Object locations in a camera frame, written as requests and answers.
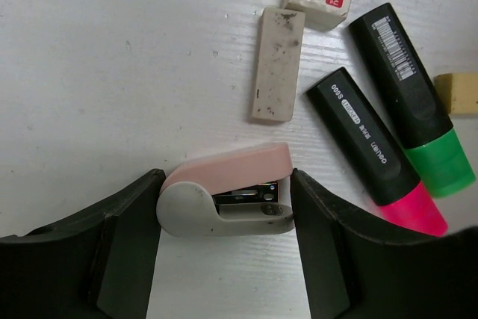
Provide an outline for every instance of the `white tabletop surface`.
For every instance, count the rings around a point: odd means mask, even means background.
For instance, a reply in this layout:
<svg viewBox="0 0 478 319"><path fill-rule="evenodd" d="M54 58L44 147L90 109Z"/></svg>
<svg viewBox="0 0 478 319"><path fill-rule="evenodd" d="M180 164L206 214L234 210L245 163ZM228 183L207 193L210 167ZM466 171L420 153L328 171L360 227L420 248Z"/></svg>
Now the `white tabletop surface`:
<svg viewBox="0 0 478 319"><path fill-rule="evenodd" d="M386 1L430 75L478 71L478 0L353 0L339 28L305 32L292 122L261 126L248 123L256 34L280 0L0 0L0 236L61 219L154 167L270 140L366 206L302 93L346 66L383 114L346 26ZM478 119L453 121L478 170ZM440 200L453 231L478 224L477 189ZM161 235L148 318L309 316L294 232Z"/></svg>

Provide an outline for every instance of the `green highlighter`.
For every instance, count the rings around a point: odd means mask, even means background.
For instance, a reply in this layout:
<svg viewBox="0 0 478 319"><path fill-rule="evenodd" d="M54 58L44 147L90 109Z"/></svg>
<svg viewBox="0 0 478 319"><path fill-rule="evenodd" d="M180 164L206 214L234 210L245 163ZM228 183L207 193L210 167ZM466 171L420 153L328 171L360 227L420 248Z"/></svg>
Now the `green highlighter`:
<svg viewBox="0 0 478 319"><path fill-rule="evenodd" d="M433 197L468 187L476 176L435 87L390 4L350 25L401 145Z"/></svg>

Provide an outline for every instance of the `stapler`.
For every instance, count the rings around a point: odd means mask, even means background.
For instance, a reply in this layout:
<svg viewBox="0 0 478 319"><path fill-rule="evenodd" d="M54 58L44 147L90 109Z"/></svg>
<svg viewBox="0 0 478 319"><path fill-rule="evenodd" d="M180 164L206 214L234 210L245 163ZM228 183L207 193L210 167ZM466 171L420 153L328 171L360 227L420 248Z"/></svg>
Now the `stapler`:
<svg viewBox="0 0 478 319"><path fill-rule="evenodd" d="M163 183L159 223L176 237L288 232L294 228L285 201L292 170L286 143L187 162Z"/></svg>

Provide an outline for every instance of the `marker pen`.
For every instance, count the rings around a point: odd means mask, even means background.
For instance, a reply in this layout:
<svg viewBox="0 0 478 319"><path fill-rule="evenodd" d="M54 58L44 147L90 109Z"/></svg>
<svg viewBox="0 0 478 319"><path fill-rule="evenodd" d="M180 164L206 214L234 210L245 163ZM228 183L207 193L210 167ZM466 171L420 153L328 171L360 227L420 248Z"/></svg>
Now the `marker pen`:
<svg viewBox="0 0 478 319"><path fill-rule="evenodd" d="M358 18L350 31L409 160L432 196L449 196L476 177L453 124L393 7Z"/></svg>
<svg viewBox="0 0 478 319"><path fill-rule="evenodd" d="M420 176L344 68L316 83L307 97L386 220L428 235L447 231Z"/></svg>

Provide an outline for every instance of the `black highlighter cap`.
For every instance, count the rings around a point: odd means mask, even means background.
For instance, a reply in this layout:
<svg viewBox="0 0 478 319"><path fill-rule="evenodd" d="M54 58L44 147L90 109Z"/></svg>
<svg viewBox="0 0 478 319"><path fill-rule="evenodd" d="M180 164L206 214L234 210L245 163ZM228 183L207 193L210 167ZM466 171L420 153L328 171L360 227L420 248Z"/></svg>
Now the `black highlighter cap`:
<svg viewBox="0 0 478 319"><path fill-rule="evenodd" d="M476 176L393 7L372 10L353 22L350 31L428 191L449 196L471 185Z"/></svg>
<svg viewBox="0 0 478 319"><path fill-rule="evenodd" d="M307 97L378 206L399 201L420 184L420 176L346 69L316 83Z"/></svg>

